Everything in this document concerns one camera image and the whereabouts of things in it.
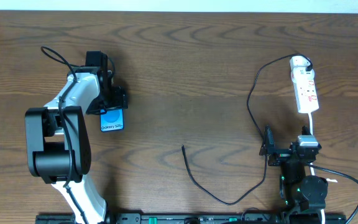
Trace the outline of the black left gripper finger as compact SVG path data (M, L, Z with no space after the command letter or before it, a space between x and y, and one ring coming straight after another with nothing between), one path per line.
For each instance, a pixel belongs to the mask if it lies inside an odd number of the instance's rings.
M111 89L111 99L109 102L109 109L124 110L128 108L127 93L122 86L113 86Z
M107 107L103 100L95 99L91 102L86 114L88 115L101 115L107 113Z

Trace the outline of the blue Galaxy smartphone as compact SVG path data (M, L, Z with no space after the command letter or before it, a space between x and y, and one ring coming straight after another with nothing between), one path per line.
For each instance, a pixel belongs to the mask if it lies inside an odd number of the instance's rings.
M124 114L122 109L107 111L100 116L102 132L118 131L124 129Z

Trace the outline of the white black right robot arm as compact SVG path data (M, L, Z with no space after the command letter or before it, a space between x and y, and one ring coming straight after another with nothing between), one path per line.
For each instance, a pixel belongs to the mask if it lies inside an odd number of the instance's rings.
M307 175L305 167L316 160L321 149L320 143L302 127L302 134L288 148L278 148L269 126L264 129L264 137L259 154L267 156L269 166L281 169L280 196L286 201L286 216L302 213L318 213L326 207L328 182L316 175Z

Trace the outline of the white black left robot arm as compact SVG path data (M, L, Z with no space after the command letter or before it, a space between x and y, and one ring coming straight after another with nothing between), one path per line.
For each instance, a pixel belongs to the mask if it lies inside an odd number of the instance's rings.
M57 96L25 113L29 172L58 190L73 213L37 215L36 223L115 223L108 203L89 173L91 145L86 115L99 116L102 132L124 129L127 93L115 86L114 62L101 51L88 51L84 65L69 63L43 46L49 58L69 68L67 82Z

